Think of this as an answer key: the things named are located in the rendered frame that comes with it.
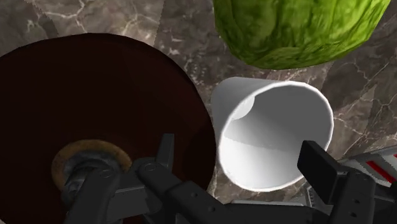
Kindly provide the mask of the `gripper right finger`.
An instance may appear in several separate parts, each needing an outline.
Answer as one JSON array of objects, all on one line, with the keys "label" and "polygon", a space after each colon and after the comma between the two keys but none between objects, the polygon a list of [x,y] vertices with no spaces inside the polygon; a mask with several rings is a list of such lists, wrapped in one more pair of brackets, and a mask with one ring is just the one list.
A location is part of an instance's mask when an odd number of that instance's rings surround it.
[{"label": "gripper right finger", "polygon": [[388,188],[369,175],[339,164],[315,141],[304,141],[297,167],[320,199],[333,209],[315,209],[296,224],[397,224],[397,181]]}]

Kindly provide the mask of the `white cup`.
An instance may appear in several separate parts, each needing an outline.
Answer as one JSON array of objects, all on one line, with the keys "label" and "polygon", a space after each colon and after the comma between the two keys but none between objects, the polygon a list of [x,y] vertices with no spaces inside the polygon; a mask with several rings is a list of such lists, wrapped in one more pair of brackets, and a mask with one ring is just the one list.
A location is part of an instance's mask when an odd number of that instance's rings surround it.
[{"label": "white cup", "polygon": [[271,192],[302,179],[304,140],[328,149],[333,111],[315,87],[300,81],[231,77],[211,95],[218,163],[235,185]]}]

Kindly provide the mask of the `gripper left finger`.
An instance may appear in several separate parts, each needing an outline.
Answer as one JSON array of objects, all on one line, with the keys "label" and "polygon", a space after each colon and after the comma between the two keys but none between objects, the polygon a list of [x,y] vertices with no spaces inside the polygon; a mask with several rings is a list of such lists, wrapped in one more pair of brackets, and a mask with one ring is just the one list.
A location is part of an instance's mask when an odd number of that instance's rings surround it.
[{"label": "gripper left finger", "polygon": [[174,135],[164,134],[155,158],[140,158],[122,174],[100,160],[87,160],[67,181],[84,175],[64,224],[117,224],[143,215],[149,224],[226,224],[230,211],[192,181],[171,169]]}]

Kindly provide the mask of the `dark red bowl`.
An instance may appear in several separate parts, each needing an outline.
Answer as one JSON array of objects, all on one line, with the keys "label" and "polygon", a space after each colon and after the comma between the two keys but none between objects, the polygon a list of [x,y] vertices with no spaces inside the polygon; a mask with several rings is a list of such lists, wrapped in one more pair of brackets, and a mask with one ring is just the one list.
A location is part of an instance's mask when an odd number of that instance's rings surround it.
[{"label": "dark red bowl", "polygon": [[62,224],[51,177],[65,145],[101,139],[130,158],[152,157],[175,135],[173,173],[207,188],[216,160],[211,119],[188,75],[146,43],[79,34],[0,57],[0,220]]}]

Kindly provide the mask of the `grey box with red stripe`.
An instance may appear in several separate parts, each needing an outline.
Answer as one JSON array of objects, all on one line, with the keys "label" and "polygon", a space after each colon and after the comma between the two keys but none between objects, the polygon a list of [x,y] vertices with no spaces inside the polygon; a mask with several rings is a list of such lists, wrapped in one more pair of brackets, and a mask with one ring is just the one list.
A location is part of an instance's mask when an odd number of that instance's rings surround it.
[{"label": "grey box with red stripe", "polygon": [[395,201],[388,189],[397,181],[397,145],[343,158],[338,162],[371,176],[378,184],[375,191],[378,198]]}]

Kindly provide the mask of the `green lettuce head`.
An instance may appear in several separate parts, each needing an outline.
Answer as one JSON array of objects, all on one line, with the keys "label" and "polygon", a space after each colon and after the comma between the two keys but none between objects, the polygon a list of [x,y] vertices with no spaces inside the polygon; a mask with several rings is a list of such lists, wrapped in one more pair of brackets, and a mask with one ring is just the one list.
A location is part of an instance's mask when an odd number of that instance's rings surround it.
[{"label": "green lettuce head", "polygon": [[369,40],[391,0],[212,0],[230,52],[261,69],[315,66]]}]

